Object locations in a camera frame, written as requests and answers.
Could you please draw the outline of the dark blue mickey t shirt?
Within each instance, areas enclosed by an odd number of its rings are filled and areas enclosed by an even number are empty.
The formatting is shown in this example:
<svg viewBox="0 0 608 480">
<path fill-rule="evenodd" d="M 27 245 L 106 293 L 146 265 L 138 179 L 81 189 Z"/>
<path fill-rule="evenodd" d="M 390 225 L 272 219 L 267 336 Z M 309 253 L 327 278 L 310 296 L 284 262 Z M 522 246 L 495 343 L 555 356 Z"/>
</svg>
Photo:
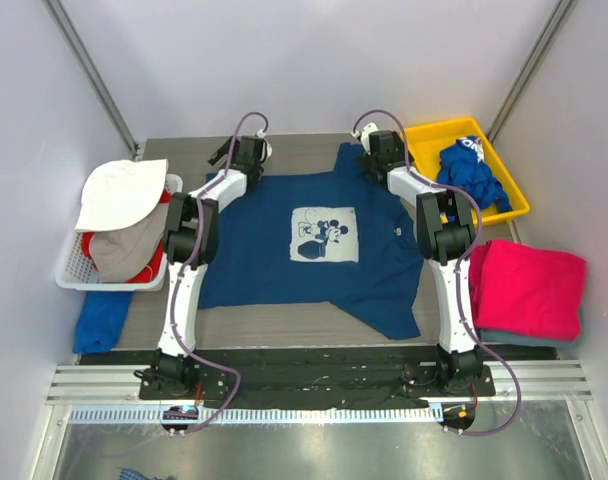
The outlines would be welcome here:
<svg viewBox="0 0 608 480">
<path fill-rule="evenodd" d="M 362 172 L 362 151 L 343 143 L 333 170 L 266 176 L 232 202 L 200 308 L 328 302 L 391 340 L 418 337 L 413 221 Z"/>
</svg>

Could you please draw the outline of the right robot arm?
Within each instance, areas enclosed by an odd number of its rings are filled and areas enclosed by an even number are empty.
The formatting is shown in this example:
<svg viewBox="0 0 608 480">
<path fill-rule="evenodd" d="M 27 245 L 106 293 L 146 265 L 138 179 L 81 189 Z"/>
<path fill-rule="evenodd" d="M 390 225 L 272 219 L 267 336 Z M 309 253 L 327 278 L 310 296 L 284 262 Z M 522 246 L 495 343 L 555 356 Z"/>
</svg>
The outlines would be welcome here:
<svg viewBox="0 0 608 480">
<path fill-rule="evenodd" d="M 416 243 L 437 288 L 436 388 L 462 395 L 483 371 L 468 286 L 469 255 L 477 234 L 470 202 L 461 192 L 429 180 L 413 167 L 398 133 L 370 123 L 352 136 L 364 149 L 358 162 L 367 177 L 415 208 Z"/>
</svg>

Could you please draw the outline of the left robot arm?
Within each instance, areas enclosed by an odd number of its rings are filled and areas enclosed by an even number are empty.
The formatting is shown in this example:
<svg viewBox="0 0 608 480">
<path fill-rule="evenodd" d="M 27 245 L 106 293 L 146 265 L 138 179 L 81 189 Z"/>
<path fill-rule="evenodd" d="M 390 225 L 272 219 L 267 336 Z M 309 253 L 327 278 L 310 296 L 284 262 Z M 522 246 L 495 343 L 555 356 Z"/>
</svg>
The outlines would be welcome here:
<svg viewBox="0 0 608 480">
<path fill-rule="evenodd" d="M 135 372 L 142 399 L 184 399 L 196 391 L 195 324 L 200 290 L 218 249 L 219 216 L 258 184 L 271 152 L 263 133 L 230 138 L 209 159 L 215 164 L 227 158 L 212 179 L 189 193 L 172 195 L 162 239 L 168 300 L 153 362 Z"/>
</svg>

